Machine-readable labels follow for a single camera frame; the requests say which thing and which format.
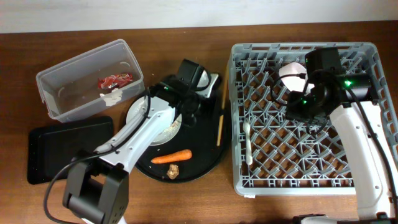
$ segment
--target white wall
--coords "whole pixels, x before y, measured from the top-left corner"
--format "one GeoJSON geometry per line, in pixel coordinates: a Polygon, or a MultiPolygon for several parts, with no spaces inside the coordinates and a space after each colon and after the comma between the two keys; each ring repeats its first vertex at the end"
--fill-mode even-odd
{"type": "Polygon", "coordinates": [[[0,0],[0,33],[398,19],[398,0],[0,0]]]}

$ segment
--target wooden stick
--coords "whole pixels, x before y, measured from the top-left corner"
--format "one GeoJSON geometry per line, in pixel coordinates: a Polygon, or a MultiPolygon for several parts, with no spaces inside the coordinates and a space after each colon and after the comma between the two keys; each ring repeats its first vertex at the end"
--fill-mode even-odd
{"type": "MultiPolygon", "coordinates": [[[[224,74],[224,85],[223,85],[223,96],[222,96],[222,102],[221,102],[221,109],[225,109],[225,102],[226,102],[226,91],[228,90],[228,78],[229,78],[229,72],[228,72],[228,66],[225,69],[225,74],[224,74]]],[[[224,115],[220,116],[220,120],[218,122],[218,135],[217,135],[217,146],[221,145],[221,133],[223,132],[223,121],[224,121],[224,115]]]]}

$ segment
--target green light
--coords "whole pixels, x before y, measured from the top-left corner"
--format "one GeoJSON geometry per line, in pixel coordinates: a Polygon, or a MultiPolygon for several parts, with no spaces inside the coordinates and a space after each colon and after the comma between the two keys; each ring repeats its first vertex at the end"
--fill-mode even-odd
{"type": "Polygon", "coordinates": [[[345,81],[344,81],[344,84],[345,84],[346,86],[350,86],[350,85],[352,84],[352,82],[350,82],[350,81],[348,81],[348,80],[345,80],[345,81]]]}

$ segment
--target toy carrot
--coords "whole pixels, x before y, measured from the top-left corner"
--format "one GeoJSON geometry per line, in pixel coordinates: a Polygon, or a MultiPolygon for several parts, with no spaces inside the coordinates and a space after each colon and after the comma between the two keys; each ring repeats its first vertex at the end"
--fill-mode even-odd
{"type": "Polygon", "coordinates": [[[154,164],[165,164],[168,162],[188,160],[191,159],[191,157],[192,157],[191,150],[184,149],[182,151],[178,151],[170,155],[155,157],[153,158],[153,160],[151,160],[151,162],[154,164]]]}

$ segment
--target carrot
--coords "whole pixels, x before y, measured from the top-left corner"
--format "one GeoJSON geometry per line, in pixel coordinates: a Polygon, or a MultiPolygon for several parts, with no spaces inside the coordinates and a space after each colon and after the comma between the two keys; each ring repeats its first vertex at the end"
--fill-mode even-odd
{"type": "Polygon", "coordinates": [[[191,159],[191,157],[192,157],[191,150],[184,149],[182,151],[178,151],[170,155],[155,157],[153,158],[153,160],[151,160],[151,162],[154,164],[165,164],[168,162],[188,160],[191,159]]]}

